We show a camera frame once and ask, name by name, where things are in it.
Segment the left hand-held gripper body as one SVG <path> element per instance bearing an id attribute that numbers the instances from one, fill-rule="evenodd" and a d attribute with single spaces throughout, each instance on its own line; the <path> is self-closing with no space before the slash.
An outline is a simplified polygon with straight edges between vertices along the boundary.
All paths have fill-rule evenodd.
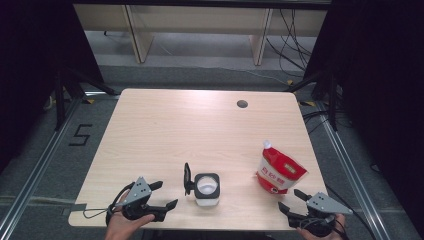
<path id="1" fill-rule="evenodd" d="M 152 189 L 143 177 L 139 177 L 133 184 L 122 205 L 122 213 L 129 220 L 137 220 L 151 214 L 147 204 Z"/>

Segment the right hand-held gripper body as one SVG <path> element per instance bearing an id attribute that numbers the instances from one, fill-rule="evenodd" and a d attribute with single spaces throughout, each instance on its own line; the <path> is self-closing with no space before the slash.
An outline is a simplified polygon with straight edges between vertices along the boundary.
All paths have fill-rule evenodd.
<path id="1" fill-rule="evenodd" d="M 317 237 L 325 237 L 335 229 L 337 214 L 352 214 L 353 210 L 329 197 L 323 192 L 309 195 L 306 201 L 308 214 L 299 227 L 307 229 Z"/>

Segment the red and white spouted pouch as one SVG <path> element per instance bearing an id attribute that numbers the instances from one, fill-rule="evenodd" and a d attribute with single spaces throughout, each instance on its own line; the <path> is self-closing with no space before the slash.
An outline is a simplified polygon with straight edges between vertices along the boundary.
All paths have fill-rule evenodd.
<path id="1" fill-rule="evenodd" d="M 308 171 L 293 158 L 263 142 L 262 159 L 256 176 L 262 188 L 271 194 L 286 194 Z"/>

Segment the glass jar with black lid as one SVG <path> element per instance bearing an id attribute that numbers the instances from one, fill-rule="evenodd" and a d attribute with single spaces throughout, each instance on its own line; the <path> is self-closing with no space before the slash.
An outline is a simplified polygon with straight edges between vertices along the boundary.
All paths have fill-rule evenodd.
<path id="1" fill-rule="evenodd" d="M 200 207 L 216 206 L 220 200 L 220 177 L 216 173 L 199 173 L 191 179 L 191 169 L 184 164 L 183 186 L 185 194 L 194 192 L 196 204 Z"/>

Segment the person's right hand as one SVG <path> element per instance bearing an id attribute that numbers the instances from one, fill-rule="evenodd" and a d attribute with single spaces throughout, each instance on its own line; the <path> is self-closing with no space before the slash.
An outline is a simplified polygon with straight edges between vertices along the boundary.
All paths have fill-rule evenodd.
<path id="1" fill-rule="evenodd" d="M 305 240 L 344 240 L 346 236 L 345 231 L 345 216 L 342 214 L 337 214 L 335 217 L 335 229 L 325 237 L 317 237 L 310 233 L 307 229 L 297 228 L 296 231 L 305 239 Z"/>

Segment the person's left hand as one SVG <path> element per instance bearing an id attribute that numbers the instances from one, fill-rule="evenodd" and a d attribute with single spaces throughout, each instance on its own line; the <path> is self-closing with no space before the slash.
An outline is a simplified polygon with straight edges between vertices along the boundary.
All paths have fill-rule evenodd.
<path id="1" fill-rule="evenodd" d="M 122 207 L 116 207 L 112 211 L 104 240 L 129 240 L 137 230 L 152 222 L 154 219 L 155 216 L 149 214 L 137 220 L 128 220 L 122 214 Z"/>

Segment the grey tape strip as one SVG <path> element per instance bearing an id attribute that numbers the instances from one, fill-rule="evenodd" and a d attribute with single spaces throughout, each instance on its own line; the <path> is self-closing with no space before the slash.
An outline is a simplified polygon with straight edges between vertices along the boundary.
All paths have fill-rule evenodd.
<path id="1" fill-rule="evenodd" d="M 65 207 L 62 210 L 62 215 L 69 216 L 71 212 L 84 211 L 85 209 L 86 209 L 86 204 L 72 204 L 70 207 Z"/>

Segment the black metal stand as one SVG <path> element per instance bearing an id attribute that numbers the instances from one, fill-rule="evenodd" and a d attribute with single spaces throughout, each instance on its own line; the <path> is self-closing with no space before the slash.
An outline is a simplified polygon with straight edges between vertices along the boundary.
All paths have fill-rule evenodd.
<path id="1" fill-rule="evenodd" d="M 59 130 L 66 120 L 64 91 L 67 91 L 73 100 L 86 97 L 86 93 L 80 85 L 81 82 L 88 83 L 105 92 L 107 95 L 119 95 L 118 91 L 108 87 L 102 79 L 92 78 L 87 74 L 69 67 L 59 69 L 55 76 L 56 130 Z"/>
<path id="2" fill-rule="evenodd" d="M 328 116 L 330 126 L 334 131 L 337 130 L 336 125 L 336 105 L 337 105 L 337 81 L 335 76 L 329 71 L 318 71 L 309 76 L 304 76 L 303 80 L 290 86 L 287 92 L 294 93 L 301 88 L 314 83 L 311 97 L 314 100 L 323 100 L 328 97 Z"/>

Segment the dark curtain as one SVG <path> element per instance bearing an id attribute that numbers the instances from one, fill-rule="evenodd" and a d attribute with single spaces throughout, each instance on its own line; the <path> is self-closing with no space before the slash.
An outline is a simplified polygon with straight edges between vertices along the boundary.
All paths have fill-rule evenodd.
<path id="1" fill-rule="evenodd" d="M 73 0 L 0 0 L 0 173 L 19 154 L 58 73 L 103 81 Z"/>
<path id="2" fill-rule="evenodd" d="M 330 0 L 308 73 L 329 71 L 347 113 L 424 238 L 424 0 Z"/>

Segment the pale wooden shelf unit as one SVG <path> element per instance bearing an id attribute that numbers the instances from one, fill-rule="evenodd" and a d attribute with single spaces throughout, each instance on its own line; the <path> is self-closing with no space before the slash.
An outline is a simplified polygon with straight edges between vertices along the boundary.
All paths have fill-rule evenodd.
<path id="1" fill-rule="evenodd" d="M 105 4 L 76 4 L 74 9 L 85 30 L 127 32 L 138 63 L 146 61 L 155 33 L 208 33 L 247 35 L 256 66 L 262 63 L 266 38 L 289 33 L 286 21 L 294 21 L 293 34 L 316 37 L 327 14 L 325 10 Z"/>

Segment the short aluminium floor rail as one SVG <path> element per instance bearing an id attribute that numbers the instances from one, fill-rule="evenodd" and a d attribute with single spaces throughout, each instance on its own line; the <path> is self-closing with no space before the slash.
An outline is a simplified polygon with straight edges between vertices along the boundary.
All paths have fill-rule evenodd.
<path id="1" fill-rule="evenodd" d="M 120 94 L 116 94 L 116 93 L 112 93 L 109 94 L 107 92 L 103 92 L 103 91 L 85 91 L 84 92 L 86 97 L 90 97 L 90 98 L 95 98 L 95 97 L 118 97 L 120 96 Z"/>

